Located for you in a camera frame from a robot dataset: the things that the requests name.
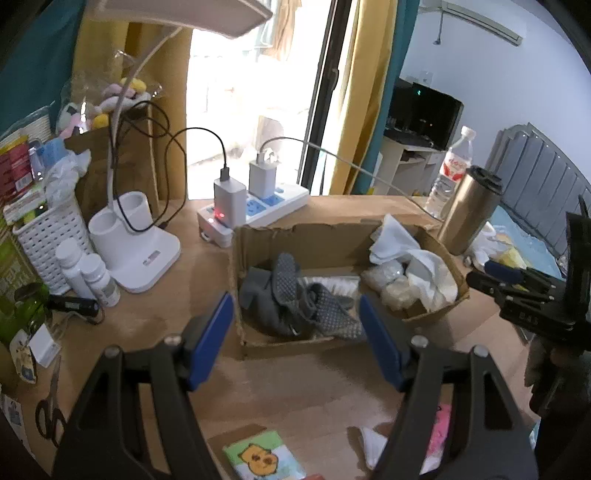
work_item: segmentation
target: white wall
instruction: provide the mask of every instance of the white wall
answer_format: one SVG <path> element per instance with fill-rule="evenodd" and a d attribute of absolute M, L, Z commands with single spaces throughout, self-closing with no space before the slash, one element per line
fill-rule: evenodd
<path fill-rule="evenodd" d="M 440 14 L 420 14 L 400 76 L 433 72 L 431 88 L 463 102 L 460 126 L 478 133 L 475 163 L 486 164 L 500 130 L 531 122 L 591 180 L 591 74 L 552 28 L 517 10 L 527 23 L 519 47 L 449 15 L 435 46 Z"/>
<path fill-rule="evenodd" d="M 570 40 L 566 33 L 562 30 L 561 26 L 558 24 L 556 19 L 552 16 L 550 12 L 548 12 L 543 5 L 541 5 L 538 0 L 512 0 L 514 3 L 519 5 L 521 8 L 527 10 L 528 12 L 534 14 L 538 17 L 542 22 L 548 25 L 552 30 L 554 30 L 558 35 L 560 35 L 563 39 L 565 39 L 568 43 Z"/>

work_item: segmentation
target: pink package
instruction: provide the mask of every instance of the pink package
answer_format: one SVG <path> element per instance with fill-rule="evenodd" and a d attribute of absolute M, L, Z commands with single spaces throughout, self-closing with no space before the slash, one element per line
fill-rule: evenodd
<path fill-rule="evenodd" d="M 443 444 L 445 443 L 447 431 L 449 430 L 449 417 L 451 413 L 451 405 L 440 403 L 437 407 L 435 424 L 433 425 L 433 431 L 431 432 L 431 440 L 429 440 L 427 456 L 436 455 L 443 450 Z"/>

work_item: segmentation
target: white plastic basket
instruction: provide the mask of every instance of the white plastic basket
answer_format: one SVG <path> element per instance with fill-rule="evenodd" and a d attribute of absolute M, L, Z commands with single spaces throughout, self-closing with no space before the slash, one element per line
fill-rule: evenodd
<path fill-rule="evenodd" d="M 13 229 L 35 270 L 52 294 L 61 295 L 70 287 L 56 260 L 56 248 L 66 238 L 73 237 L 83 252 L 92 253 L 88 230 L 76 197 L 51 208 L 22 228 Z"/>

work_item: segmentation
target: blue gripper pad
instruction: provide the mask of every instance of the blue gripper pad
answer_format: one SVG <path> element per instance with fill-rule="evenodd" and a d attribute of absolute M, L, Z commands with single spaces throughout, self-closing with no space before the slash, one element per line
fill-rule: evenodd
<path fill-rule="evenodd" d="M 234 317 L 234 302 L 232 296 L 225 292 L 209 318 L 198 317 L 191 320 L 194 325 L 187 325 L 190 333 L 185 338 L 185 349 L 190 356 L 189 376 L 187 386 L 190 391 L 205 382 L 212 371 L 213 364 L 222 347 L 224 337 Z"/>
<path fill-rule="evenodd" d="M 408 380 L 402 375 L 402 369 L 410 361 L 410 347 L 404 342 L 404 338 L 401 338 L 396 339 L 400 342 L 400 348 L 398 348 L 395 339 L 392 338 L 384 323 L 386 321 L 400 322 L 400 325 L 396 326 L 396 330 L 402 331 L 400 327 L 406 328 L 402 320 L 395 319 L 390 315 L 387 318 L 382 318 L 367 295 L 362 295 L 359 302 L 359 319 L 378 360 L 382 375 L 396 390 L 405 391 L 408 387 Z"/>

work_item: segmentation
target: white plastic bag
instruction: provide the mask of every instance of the white plastic bag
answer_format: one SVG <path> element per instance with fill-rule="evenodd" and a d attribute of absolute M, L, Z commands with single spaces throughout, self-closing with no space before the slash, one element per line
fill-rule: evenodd
<path fill-rule="evenodd" d="M 484 264 L 489 260 L 497 260 L 508 248 L 505 242 L 496 239 L 496 230 L 486 222 L 482 230 L 468 248 L 466 255 L 472 259 L 472 264 L 484 272 Z"/>
<path fill-rule="evenodd" d="M 394 311 L 409 308 L 419 298 L 419 290 L 404 275 L 382 290 L 382 302 Z"/>
<path fill-rule="evenodd" d="M 50 208 L 70 198 L 78 180 L 86 175 L 90 165 L 90 150 L 76 155 L 72 151 L 50 168 L 43 178 L 43 186 Z"/>
<path fill-rule="evenodd" d="M 381 265 L 368 268 L 361 274 L 361 278 L 363 278 L 364 282 L 373 290 L 381 292 L 386 285 L 392 283 L 403 275 L 404 267 L 398 260 L 394 259 Z"/>

